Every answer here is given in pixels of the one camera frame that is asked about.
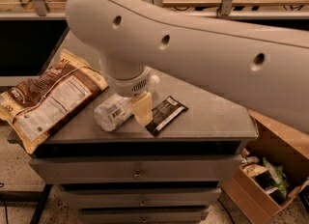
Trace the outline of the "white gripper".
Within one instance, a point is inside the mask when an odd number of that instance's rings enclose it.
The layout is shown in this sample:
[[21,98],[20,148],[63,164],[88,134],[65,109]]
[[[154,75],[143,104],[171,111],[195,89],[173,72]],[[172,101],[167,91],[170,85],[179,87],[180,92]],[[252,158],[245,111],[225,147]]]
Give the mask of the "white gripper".
[[150,78],[151,69],[149,67],[144,67],[140,73],[136,73],[128,79],[114,77],[108,72],[105,74],[109,87],[116,94],[127,98],[138,95],[130,101],[130,106],[136,121],[141,126],[146,126],[153,119],[152,94],[144,92],[150,85]]

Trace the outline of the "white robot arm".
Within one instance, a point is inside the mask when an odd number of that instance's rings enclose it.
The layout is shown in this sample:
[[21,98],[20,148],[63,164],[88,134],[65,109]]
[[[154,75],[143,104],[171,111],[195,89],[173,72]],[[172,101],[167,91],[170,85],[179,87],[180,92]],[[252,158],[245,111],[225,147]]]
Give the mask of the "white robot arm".
[[309,132],[309,34],[163,9],[162,0],[68,0],[66,20],[122,96],[156,69]]

